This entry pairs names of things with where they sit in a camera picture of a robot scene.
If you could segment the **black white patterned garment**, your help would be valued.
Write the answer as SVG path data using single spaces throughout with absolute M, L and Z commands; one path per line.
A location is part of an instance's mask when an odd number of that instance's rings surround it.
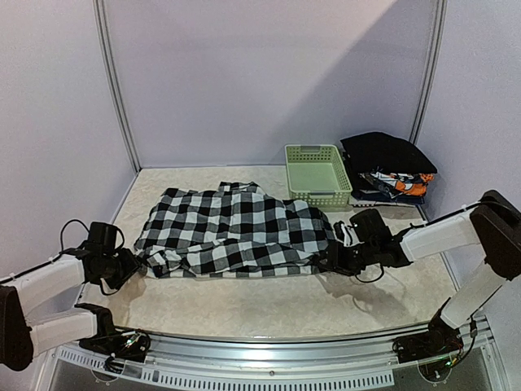
M 134 251 L 151 277 L 263 278 L 320 270 L 335 233 L 303 200 L 280 200 L 254 182 L 215 190 L 168 188 Z

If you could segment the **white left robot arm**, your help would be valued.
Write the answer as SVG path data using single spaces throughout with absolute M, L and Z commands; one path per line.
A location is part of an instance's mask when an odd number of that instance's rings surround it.
M 72 341 L 109 360 L 143 362 L 150 346 L 147 335 L 117 331 L 105 307 L 75 305 L 42 321 L 29 316 L 46 301 L 85 283 L 117 290 L 138 268 L 127 248 L 113 254 L 68 248 L 42 266 L 11 276 L 1 284 L 2 365 L 23 371 L 41 353 Z

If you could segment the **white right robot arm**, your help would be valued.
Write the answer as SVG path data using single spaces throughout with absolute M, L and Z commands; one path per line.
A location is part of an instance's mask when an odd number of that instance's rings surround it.
M 480 310 L 506 283 L 520 276 L 520 211 L 499 191 L 474 204 L 393 234 L 377 209 L 334 225 L 322 270 L 358 276 L 368 266 L 401 268 L 438 254 L 478 255 L 480 261 L 430 321 L 421 348 L 437 355 L 451 344 L 452 331 Z

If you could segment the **black t-shirt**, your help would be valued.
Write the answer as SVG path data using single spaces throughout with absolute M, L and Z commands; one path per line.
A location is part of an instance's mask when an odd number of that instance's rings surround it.
M 436 174 L 437 168 L 414 144 L 383 132 L 340 140 L 347 161 L 357 174 Z

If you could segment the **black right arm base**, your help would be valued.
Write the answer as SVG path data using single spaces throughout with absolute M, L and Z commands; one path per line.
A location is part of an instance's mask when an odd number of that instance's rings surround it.
M 455 367 L 472 351 L 478 333 L 474 314 L 469 317 L 472 341 L 467 351 L 464 351 L 464 342 L 459 328 L 451 328 L 441 318 L 442 310 L 448 302 L 449 300 L 436 311 L 425 332 L 397 337 L 393 341 L 392 351 L 397 355 L 399 363 L 433 358 L 457 350 L 458 354 L 455 358 L 450 358 L 445 364 L 446 367 Z

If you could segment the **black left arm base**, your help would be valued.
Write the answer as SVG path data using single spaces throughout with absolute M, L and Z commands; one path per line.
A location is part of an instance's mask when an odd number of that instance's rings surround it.
M 105 307 L 93 304 L 79 304 L 75 307 L 93 314 L 97 325 L 94 336 L 79 340 L 82 349 L 134 362 L 145 362 L 151 346 L 151 338 L 147 333 L 139 330 L 117 331 L 112 312 Z

